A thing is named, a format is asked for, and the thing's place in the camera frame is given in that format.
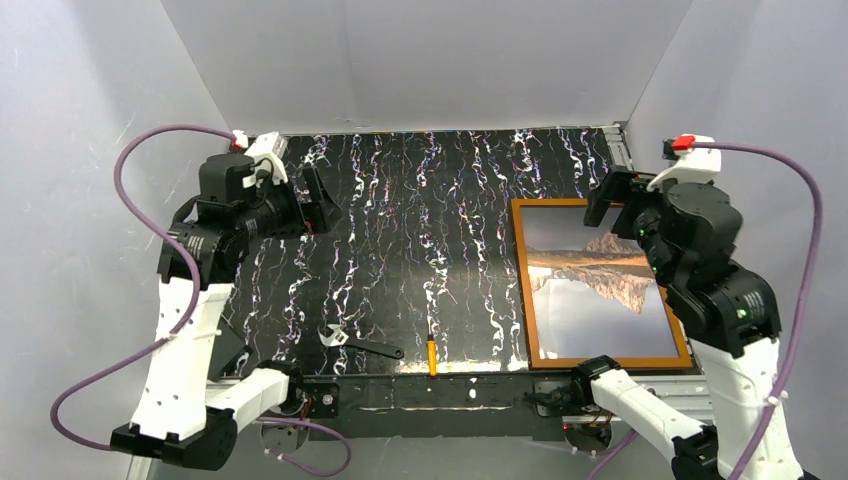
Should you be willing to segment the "yellow handled screwdriver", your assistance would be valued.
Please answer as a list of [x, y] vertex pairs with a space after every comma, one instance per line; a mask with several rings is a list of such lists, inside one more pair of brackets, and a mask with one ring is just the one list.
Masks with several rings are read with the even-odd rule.
[[427, 335], [427, 364], [428, 364], [428, 374], [431, 377], [435, 377], [438, 375], [438, 352], [437, 345], [435, 342], [434, 335], [429, 333]]

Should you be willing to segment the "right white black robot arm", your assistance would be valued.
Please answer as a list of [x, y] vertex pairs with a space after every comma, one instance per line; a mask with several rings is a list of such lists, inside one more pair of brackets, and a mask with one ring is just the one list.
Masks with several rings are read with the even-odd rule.
[[615, 170], [588, 197], [586, 225], [620, 204], [613, 233], [646, 255], [705, 376], [713, 422], [675, 410], [602, 355], [580, 363], [573, 393], [612, 412], [655, 447], [678, 479], [802, 479], [781, 407], [775, 294], [732, 259], [742, 217], [710, 182], [660, 182]]

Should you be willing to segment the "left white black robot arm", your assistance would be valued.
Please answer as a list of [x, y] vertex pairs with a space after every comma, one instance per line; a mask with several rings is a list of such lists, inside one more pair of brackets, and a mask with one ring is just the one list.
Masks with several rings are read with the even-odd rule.
[[318, 171], [306, 167], [302, 176], [307, 202], [278, 161], [225, 153], [202, 164], [199, 194], [164, 234], [150, 369], [131, 420], [112, 432], [113, 450], [216, 471], [245, 427], [294, 399], [298, 369], [272, 360], [215, 397], [206, 388], [221, 315], [250, 245], [325, 234], [340, 220]]

